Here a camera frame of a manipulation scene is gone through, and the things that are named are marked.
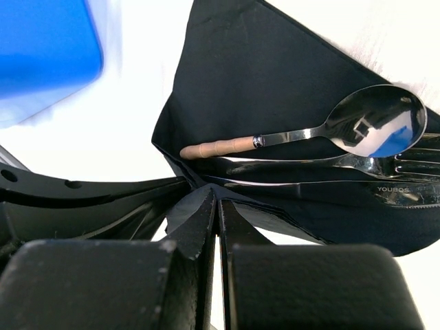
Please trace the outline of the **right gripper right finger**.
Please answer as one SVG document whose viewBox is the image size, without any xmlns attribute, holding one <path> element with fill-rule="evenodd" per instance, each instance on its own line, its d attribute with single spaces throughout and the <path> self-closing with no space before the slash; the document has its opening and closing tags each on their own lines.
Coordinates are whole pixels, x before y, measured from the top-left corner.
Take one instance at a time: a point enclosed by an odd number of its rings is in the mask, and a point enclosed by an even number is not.
<svg viewBox="0 0 440 330">
<path fill-rule="evenodd" d="M 219 202 L 227 329 L 422 329 L 402 271 L 376 245 L 275 245 Z"/>
</svg>

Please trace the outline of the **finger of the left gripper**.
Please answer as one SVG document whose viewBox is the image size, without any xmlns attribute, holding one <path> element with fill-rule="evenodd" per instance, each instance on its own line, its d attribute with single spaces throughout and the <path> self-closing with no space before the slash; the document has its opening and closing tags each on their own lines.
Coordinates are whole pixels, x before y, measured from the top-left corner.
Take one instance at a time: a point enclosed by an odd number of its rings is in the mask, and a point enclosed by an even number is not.
<svg viewBox="0 0 440 330">
<path fill-rule="evenodd" d="M 70 181 L 1 165 L 1 201 L 41 208 L 105 204 L 140 193 L 188 189 L 183 177 L 139 182 Z"/>
<path fill-rule="evenodd" d="M 88 239 L 142 212 L 161 214 L 171 206 L 171 202 L 113 202 L 81 208 L 37 208 L 5 203 L 6 240 L 1 243 L 1 253 L 13 254 L 22 244 L 40 239 Z"/>
</svg>

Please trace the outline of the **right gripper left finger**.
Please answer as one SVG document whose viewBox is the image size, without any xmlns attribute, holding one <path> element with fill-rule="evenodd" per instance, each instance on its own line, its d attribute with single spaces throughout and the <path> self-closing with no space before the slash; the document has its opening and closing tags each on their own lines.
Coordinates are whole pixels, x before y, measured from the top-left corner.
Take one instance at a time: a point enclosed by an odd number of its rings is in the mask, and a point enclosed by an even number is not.
<svg viewBox="0 0 440 330">
<path fill-rule="evenodd" d="M 1 275 L 2 329 L 208 329 L 217 200 L 185 197 L 150 241 L 37 240 Z"/>
</svg>

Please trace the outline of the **silver knife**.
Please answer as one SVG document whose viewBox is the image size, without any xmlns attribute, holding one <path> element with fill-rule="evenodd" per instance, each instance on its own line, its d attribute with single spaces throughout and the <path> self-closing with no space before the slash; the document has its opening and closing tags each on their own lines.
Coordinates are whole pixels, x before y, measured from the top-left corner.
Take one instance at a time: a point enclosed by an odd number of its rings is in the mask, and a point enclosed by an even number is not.
<svg viewBox="0 0 440 330">
<path fill-rule="evenodd" d="M 438 208 L 439 185 L 408 181 L 315 181 L 262 183 L 204 175 L 207 182 L 242 195 L 273 196 L 340 206 Z"/>
</svg>

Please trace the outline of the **black paper napkin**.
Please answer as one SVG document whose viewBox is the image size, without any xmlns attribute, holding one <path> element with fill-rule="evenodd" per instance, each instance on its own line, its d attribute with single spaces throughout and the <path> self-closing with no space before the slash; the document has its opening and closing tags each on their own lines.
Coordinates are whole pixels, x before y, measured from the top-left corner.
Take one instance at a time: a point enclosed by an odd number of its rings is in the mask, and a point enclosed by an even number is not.
<svg viewBox="0 0 440 330">
<path fill-rule="evenodd" d="M 314 127 L 351 92 L 384 79 L 264 1 L 195 1 L 173 90 L 152 137 L 173 172 L 193 190 L 207 188 L 188 145 Z M 273 170 L 251 182 L 365 180 L 356 170 Z M 258 227 L 321 243 L 371 243 L 403 256 L 439 239 L 439 209 L 340 206 L 240 195 L 215 186 Z"/>
</svg>

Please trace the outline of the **silver fork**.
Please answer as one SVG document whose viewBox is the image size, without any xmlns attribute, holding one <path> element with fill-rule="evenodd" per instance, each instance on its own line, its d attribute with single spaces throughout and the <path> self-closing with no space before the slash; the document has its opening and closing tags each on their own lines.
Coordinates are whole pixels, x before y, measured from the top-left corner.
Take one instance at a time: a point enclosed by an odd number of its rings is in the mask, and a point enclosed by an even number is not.
<svg viewBox="0 0 440 330">
<path fill-rule="evenodd" d="M 311 160 L 218 157 L 210 160 L 207 168 L 211 173 L 229 177 L 264 170 L 346 168 L 376 179 L 438 182 L 439 134 L 426 133 L 414 147 L 384 158 L 360 157 L 350 153 Z"/>
</svg>

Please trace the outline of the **wooden handled spoon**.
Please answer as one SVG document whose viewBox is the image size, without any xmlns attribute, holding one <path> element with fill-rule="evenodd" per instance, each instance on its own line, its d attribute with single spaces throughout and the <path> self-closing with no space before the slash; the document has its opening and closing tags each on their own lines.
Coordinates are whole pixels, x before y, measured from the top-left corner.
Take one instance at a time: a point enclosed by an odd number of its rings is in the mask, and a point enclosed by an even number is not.
<svg viewBox="0 0 440 330">
<path fill-rule="evenodd" d="M 413 92 L 395 85 L 373 85 L 342 99 L 319 126 L 205 142 L 186 146 L 179 154 L 195 160 L 322 137 L 354 155 L 389 157 L 418 143 L 427 123 L 427 108 Z"/>
</svg>

